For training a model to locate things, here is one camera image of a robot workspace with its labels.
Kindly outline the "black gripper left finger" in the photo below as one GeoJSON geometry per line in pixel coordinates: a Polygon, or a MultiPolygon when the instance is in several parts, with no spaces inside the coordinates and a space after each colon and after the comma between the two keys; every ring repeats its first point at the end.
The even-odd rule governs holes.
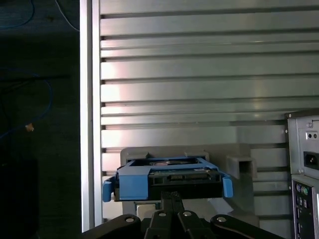
{"type": "Polygon", "coordinates": [[[83,239],[169,239],[172,223],[172,197],[161,193],[161,210],[150,219],[132,214],[118,216],[82,233],[83,239]]]}

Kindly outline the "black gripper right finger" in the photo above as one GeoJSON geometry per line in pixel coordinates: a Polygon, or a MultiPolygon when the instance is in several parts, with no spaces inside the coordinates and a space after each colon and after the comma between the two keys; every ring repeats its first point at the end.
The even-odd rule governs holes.
{"type": "Polygon", "coordinates": [[[279,239],[280,236],[228,215],[216,215],[206,221],[184,209],[178,192],[171,194],[173,211],[177,214],[187,239],[279,239]]]}

